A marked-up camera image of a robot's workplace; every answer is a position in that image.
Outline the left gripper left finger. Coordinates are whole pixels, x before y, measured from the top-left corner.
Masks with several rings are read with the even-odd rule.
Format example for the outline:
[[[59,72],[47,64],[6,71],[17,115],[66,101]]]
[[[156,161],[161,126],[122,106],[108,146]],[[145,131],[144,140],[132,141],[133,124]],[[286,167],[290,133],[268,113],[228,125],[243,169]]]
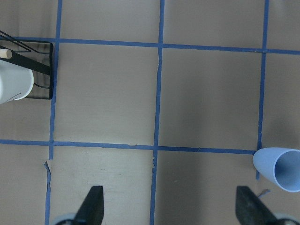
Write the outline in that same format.
[[[92,186],[72,224],[101,225],[104,218],[104,191],[102,186]]]

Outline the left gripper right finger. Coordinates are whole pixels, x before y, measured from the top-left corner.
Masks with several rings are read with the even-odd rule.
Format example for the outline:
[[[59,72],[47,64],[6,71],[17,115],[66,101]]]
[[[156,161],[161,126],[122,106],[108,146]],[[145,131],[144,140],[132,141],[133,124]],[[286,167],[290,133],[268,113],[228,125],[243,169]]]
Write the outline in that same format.
[[[236,188],[235,215],[240,225],[281,224],[248,186]]]

